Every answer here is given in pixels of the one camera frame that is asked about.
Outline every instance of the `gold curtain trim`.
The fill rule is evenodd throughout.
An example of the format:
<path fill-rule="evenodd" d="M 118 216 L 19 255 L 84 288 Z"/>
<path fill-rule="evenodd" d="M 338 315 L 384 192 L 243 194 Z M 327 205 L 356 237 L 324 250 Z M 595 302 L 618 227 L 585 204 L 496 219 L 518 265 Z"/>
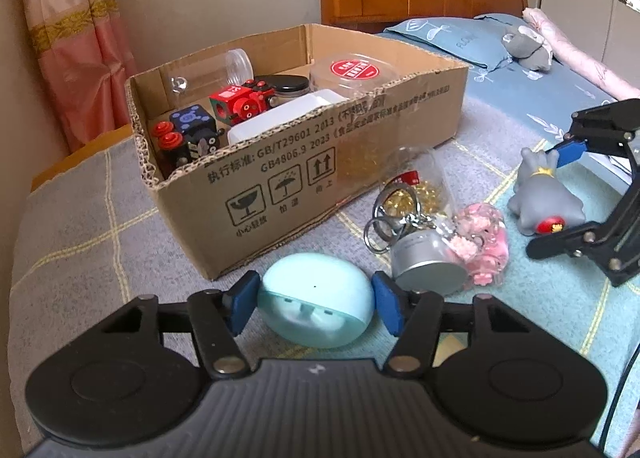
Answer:
<path fill-rule="evenodd" d="M 71 12 L 54 23 L 43 23 L 30 29 L 31 43 L 38 56 L 41 56 L 59 39 L 80 34 L 95 19 L 106 18 L 118 11 L 117 0 L 93 0 L 88 8 Z"/>

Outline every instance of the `silver cylinder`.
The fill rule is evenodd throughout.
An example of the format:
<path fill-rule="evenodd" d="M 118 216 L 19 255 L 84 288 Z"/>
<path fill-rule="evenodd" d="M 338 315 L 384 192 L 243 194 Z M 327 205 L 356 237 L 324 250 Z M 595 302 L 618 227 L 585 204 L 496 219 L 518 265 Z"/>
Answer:
<path fill-rule="evenodd" d="M 390 255 L 392 276 L 403 290 L 449 295 L 461 290 L 468 276 L 462 259 L 434 229 L 404 236 Z"/>
<path fill-rule="evenodd" d="M 309 87 L 307 86 L 303 90 L 298 90 L 297 92 L 279 92 L 276 91 L 275 95 L 271 98 L 271 107 L 275 108 L 285 102 L 292 101 L 293 99 L 297 99 L 298 97 L 302 97 L 310 92 Z"/>

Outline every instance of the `umbrella symbol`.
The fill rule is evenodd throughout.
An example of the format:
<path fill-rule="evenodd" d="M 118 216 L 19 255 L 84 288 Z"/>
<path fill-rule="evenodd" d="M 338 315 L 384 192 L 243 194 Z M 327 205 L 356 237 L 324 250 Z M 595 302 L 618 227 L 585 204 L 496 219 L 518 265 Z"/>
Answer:
<path fill-rule="evenodd" d="M 247 218 L 251 214 L 249 207 L 255 202 L 255 199 L 258 197 L 258 190 L 245 194 L 244 196 L 239 197 L 235 202 L 230 202 L 229 205 L 232 209 L 236 211 L 241 211 L 244 209 L 244 216 L 242 218 Z"/>
<path fill-rule="evenodd" d="M 293 178 L 293 172 L 288 172 L 285 177 L 283 178 L 283 180 L 279 181 L 278 184 L 276 185 L 276 187 L 274 187 L 274 189 L 282 189 L 284 187 L 284 196 L 288 196 L 289 191 L 287 190 L 287 185 L 294 183 L 296 181 L 295 178 Z"/>

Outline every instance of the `gold collar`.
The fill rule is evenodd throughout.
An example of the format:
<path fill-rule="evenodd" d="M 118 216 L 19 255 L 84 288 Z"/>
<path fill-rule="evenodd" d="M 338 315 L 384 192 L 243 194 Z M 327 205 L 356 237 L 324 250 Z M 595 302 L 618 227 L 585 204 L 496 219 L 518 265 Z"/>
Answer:
<path fill-rule="evenodd" d="M 554 170 L 548 167 L 539 167 L 538 170 L 536 170 L 535 172 L 531 173 L 531 176 L 536 175 L 536 174 L 546 174 L 547 176 L 550 176 L 551 178 L 555 178 L 554 176 Z"/>

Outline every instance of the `red knob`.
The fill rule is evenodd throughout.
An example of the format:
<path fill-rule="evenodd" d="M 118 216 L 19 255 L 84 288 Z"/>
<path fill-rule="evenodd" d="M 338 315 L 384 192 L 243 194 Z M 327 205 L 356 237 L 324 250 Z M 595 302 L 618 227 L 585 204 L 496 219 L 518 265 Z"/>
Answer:
<path fill-rule="evenodd" d="M 174 124 L 169 122 L 168 120 L 163 120 L 162 122 L 158 122 L 154 128 L 151 130 L 151 136 L 155 138 L 160 138 L 161 136 L 171 133 L 174 130 Z"/>
<path fill-rule="evenodd" d="M 234 103 L 234 113 L 237 114 L 241 120 L 247 120 L 258 114 L 258 104 L 251 99 L 238 99 Z"/>
<path fill-rule="evenodd" d="M 162 136 L 160 140 L 158 140 L 158 145 L 160 149 L 164 149 L 165 151 L 171 151 L 172 149 L 177 148 L 182 144 L 182 134 L 177 133 L 177 131 L 172 131 L 171 133 L 167 133 Z"/>

